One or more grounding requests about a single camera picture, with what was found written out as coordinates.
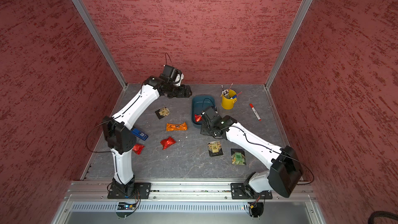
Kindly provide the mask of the small red tea bag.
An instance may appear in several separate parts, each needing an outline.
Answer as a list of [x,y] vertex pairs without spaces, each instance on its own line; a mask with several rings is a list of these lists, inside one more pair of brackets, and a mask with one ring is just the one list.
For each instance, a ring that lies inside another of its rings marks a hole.
[[194,118],[196,123],[199,123],[200,121],[203,120],[203,117],[201,115],[194,115]]

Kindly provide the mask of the black oolong tea bag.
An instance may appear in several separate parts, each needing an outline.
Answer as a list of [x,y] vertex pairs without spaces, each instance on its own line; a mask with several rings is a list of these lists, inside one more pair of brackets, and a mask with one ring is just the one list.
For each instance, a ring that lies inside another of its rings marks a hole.
[[210,157],[223,155],[222,145],[220,141],[210,142],[207,145]]
[[156,116],[158,119],[162,119],[170,115],[170,110],[167,107],[162,107],[155,111]]

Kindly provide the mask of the teal plastic storage box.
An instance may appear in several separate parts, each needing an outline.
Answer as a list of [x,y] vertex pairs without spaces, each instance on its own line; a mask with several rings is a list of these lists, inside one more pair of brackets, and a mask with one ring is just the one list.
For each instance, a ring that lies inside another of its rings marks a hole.
[[202,122],[197,121],[196,116],[200,115],[207,107],[215,107],[215,100],[211,95],[197,95],[192,99],[191,121],[195,128],[201,128]]

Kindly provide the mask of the orange tea bag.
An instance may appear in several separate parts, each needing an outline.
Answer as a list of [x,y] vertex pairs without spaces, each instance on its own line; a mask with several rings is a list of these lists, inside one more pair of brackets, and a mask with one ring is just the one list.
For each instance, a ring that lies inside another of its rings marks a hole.
[[172,124],[167,123],[166,131],[186,131],[188,129],[187,123],[184,122],[182,124]]

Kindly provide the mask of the green-label tea bag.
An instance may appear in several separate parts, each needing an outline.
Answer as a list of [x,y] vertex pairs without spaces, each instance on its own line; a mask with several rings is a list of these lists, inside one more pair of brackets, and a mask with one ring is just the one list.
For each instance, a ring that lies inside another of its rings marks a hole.
[[237,166],[245,166],[246,165],[246,156],[245,151],[243,149],[231,149],[231,161],[232,164]]

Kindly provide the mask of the red foil tea bag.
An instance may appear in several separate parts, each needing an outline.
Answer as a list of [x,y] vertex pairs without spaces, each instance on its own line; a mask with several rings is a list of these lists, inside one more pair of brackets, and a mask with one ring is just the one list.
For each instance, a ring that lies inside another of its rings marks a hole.
[[134,153],[136,153],[137,155],[140,155],[143,151],[143,149],[145,148],[144,145],[142,144],[135,144],[132,148],[132,150],[134,151]]
[[176,143],[176,141],[172,137],[169,136],[168,138],[162,140],[160,143],[163,147],[163,150],[166,150],[170,146],[174,145]]

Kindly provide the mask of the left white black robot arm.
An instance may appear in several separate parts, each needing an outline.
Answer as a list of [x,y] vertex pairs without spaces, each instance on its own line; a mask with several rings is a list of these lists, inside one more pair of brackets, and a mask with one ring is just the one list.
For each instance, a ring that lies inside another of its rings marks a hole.
[[114,179],[113,185],[125,195],[130,195],[134,185],[132,169],[132,149],[137,137],[133,134],[134,124],[141,114],[160,96],[168,98],[188,98],[192,91],[181,82],[183,74],[175,79],[166,76],[149,77],[143,82],[140,91],[112,117],[104,117],[102,122],[104,138],[113,154]]

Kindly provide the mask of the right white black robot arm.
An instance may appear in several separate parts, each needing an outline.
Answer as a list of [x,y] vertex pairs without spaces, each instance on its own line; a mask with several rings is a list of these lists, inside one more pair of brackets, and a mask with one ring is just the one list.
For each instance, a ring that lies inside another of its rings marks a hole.
[[295,150],[267,142],[246,129],[231,116],[221,117],[212,107],[202,113],[201,133],[214,138],[223,138],[255,156],[267,168],[253,172],[243,183],[241,192],[255,199],[264,191],[274,191],[289,198],[303,175],[302,166]]

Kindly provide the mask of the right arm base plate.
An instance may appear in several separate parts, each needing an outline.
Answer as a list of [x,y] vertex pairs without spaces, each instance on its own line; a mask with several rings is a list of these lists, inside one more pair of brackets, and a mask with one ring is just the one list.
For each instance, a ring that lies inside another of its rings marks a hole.
[[271,200],[273,198],[270,190],[258,193],[245,183],[231,183],[230,186],[233,200]]

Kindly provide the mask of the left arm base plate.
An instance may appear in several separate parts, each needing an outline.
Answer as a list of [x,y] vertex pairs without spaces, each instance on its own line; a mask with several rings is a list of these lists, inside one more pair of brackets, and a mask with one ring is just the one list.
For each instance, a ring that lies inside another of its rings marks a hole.
[[121,190],[115,183],[111,183],[107,188],[107,199],[117,200],[138,200],[148,199],[151,191],[151,183],[134,183],[133,186],[126,188],[126,193]]

